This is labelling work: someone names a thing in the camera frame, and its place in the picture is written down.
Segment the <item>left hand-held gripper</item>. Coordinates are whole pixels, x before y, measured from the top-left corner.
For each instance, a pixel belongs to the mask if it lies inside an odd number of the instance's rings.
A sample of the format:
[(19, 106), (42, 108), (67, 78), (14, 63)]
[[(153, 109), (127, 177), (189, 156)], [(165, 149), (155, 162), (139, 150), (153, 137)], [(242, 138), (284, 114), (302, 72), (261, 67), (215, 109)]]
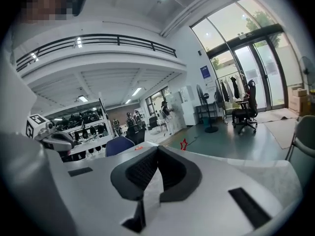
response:
[(73, 138), (67, 133), (57, 131), (53, 123), (40, 114), (27, 117), (26, 136), (40, 142), (44, 148), (58, 152), (62, 161), (69, 159), (74, 148)]

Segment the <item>cardboard box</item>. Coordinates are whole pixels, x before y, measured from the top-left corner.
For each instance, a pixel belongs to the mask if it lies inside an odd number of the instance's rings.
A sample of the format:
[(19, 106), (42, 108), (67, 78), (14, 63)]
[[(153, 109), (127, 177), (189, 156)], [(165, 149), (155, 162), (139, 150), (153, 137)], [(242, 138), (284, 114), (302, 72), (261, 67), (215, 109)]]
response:
[(301, 86), (287, 87), (288, 108), (299, 116), (311, 114), (310, 97), (306, 89)]

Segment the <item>cardboard floor sheet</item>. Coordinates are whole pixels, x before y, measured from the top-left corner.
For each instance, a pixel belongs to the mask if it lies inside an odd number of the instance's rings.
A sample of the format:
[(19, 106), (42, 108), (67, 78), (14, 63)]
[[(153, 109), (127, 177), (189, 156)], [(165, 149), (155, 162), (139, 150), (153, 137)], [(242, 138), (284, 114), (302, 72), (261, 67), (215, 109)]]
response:
[(282, 149), (290, 147), (298, 119), (298, 115), (287, 108), (261, 112), (256, 117), (257, 122), (268, 128)]

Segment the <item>black balcony railing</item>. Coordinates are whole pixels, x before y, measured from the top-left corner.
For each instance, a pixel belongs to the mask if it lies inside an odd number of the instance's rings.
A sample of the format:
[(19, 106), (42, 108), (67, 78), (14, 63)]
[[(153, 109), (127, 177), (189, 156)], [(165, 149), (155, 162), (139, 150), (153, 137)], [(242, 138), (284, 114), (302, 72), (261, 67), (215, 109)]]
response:
[(18, 58), (16, 70), (20, 72), (28, 65), (35, 63), (38, 58), (45, 57), (57, 51), (79, 49), (85, 45), (101, 44), (116, 46), (130, 45), (165, 53), (174, 57), (177, 56), (175, 49), (151, 40), (121, 34), (93, 33), (66, 37), (41, 45)]

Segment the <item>grey chair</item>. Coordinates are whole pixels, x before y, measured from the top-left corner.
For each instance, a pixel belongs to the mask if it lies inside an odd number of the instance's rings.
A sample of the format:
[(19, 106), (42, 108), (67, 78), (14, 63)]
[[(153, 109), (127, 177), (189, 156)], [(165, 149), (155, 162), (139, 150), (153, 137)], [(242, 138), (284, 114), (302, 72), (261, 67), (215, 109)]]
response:
[(286, 161), (290, 161), (294, 148), (298, 148), (304, 154), (315, 158), (315, 116), (303, 116), (297, 122), (285, 157)]

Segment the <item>person's white shirt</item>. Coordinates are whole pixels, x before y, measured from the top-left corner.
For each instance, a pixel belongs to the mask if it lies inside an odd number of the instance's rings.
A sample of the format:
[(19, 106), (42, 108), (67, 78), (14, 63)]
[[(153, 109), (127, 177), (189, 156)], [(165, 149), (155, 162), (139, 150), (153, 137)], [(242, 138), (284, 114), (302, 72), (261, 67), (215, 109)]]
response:
[(0, 44), (0, 216), (19, 230), (44, 236), (77, 236), (55, 184), (42, 144), (25, 136), (36, 96), (16, 72), (13, 32)]

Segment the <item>blue chair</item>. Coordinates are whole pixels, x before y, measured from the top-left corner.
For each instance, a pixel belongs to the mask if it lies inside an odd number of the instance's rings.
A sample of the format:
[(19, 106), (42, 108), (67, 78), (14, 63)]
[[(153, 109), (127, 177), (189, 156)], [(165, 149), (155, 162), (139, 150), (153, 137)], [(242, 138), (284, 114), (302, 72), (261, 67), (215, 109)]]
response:
[(105, 155), (106, 157), (114, 156), (133, 146), (135, 146), (135, 143), (130, 139), (123, 136), (116, 137), (107, 142), (105, 148)]

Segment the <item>white cabinet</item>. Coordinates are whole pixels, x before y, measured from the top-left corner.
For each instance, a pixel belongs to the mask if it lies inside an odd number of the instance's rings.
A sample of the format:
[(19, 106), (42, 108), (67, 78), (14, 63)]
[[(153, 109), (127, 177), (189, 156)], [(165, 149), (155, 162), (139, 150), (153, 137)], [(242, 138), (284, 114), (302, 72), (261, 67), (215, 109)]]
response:
[(197, 117), (195, 114), (195, 108), (193, 106), (193, 102), (195, 100), (192, 87), (184, 86), (180, 90), (182, 97), (182, 109), (183, 109), (183, 117), (185, 120), (185, 124), (187, 126), (194, 126), (197, 124)]

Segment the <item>clothes rack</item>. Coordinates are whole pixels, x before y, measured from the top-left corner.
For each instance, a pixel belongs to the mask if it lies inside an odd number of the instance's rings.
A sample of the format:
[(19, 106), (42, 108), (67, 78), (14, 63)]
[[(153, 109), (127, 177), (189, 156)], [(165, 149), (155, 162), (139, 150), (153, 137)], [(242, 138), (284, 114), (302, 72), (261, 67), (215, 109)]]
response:
[(232, 112), (242, 109), (240, 102), (245, 98), (245, 75), (242, 71), (236, 71), (216, 78), (216, 86), (219, 95), (216, 97), (219, 109), (223, 111), (223, 122), (232, 117)]

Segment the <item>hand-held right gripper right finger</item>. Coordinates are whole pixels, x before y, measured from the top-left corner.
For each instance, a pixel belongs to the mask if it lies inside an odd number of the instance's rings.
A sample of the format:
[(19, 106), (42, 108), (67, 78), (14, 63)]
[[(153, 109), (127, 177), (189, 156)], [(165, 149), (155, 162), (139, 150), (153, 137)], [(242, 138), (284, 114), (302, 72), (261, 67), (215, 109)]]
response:
[(254, 231), (249, 219), (229, 194), (244, 189), (271, 217), (283, 210), (263, 185), (225, 161), (170, 148), (194, 162), (202, 173), (199, 186), (184, 201), (162, 203), (144, 236), (242, 236)]

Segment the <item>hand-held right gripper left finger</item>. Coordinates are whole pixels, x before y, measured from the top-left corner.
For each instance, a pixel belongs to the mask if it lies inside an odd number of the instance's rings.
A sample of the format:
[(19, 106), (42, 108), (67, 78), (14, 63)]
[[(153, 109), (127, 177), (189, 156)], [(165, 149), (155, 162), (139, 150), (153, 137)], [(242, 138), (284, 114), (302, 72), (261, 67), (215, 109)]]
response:
[(119, 164), (149, 150), (129, 149), (115, 156), (63, 163), (48, 151), (50, 170), (57, 190), (70, 212), (78, 236), (137, 236), (122, 226), (135, 214), (137, 202), (120, 196), (110, 175)]

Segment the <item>blue wall poster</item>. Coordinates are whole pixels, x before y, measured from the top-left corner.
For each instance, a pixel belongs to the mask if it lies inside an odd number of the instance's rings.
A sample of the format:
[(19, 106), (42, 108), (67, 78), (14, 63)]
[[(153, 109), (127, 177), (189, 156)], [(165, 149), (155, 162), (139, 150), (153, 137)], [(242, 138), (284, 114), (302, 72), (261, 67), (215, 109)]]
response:
[(201, 71), (203, 79), (208, 79), (211, 77), (208, 66), (205, 65), (205, 66), (201, 67), (200, 71)]

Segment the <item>black office chair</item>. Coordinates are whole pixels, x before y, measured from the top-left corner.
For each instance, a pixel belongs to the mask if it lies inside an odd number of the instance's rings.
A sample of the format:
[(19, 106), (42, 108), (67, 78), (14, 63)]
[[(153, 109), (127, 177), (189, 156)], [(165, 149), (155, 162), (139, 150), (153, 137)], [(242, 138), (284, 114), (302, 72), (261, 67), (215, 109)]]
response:
[(255, 134), (258, 127), (258, 122), (255, 120), (258, 115), (258, 109), (256, 103), (256, 84), (254, 80), (248, 81), (247, 86), (248, 91), (246, 97), (242, 101), (236, 102), (241, 108), (232, 111), (232, 125), (233, 128), (240, 126), (238, 130), (239, 135), (245, 127), (250, 127)]
[(131, 126), (127, 129), (126, 138), (131, 140), (135, 145), (145, 141), (145, 128), (138, 125)]

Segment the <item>black floor fan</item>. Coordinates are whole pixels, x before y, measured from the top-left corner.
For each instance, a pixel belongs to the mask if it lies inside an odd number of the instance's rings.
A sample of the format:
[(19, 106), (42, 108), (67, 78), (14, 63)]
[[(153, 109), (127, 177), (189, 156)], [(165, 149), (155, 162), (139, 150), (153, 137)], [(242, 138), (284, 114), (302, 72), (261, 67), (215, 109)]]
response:
[(199, 123), (204, 125), (206, 133), (215, 133), (219, 130), (215, 123), (218, 120), (217, 107), (215, 103), (208, 103), (209, 94), (204, 93), (200, 85), (196, 86), (200, 104), (196, 106), (196, 113)]

